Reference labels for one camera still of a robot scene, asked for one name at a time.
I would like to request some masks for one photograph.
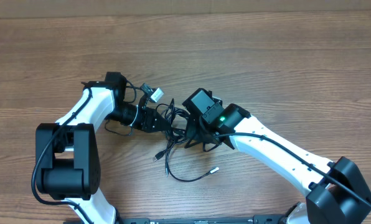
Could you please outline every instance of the wooden table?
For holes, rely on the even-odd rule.
[[[371,11],[0,20],[0,223],[76,218],[31,194],[34,133],[75,105],[81,81],[107,71],[159,86],[161,101],[177,106],[198,87],[212,90],[312,153],[352,159],[371,189]],[[161,133],[124,138],[100,128],[97,143],[100,187],[123,217],[247,217],[303,200],[227,146],[179,147],[171,158],[179,177],[220,167],[188,184],[152,162],[166,145]]]

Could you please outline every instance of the wooden surface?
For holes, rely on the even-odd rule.
[[[0,18],[371,10],[371,0],[0,0]]]
[[[352,159],[371,189],[371,11],[0,20],[0,223],[76,217],[33,198],[34,133],[75,105],[81,81],[107,71],[159,86],[162,102],[177,106],[198,87],[212,90],[312,153]],[[187,184],[167,178],[164,161],[152,163],[166,145],[161,133],[100,129],[97,143],[100,187],[124,217],[247,217],[303,200],[225,146],[179,148],[171,159],[179,177],[220,167]]]

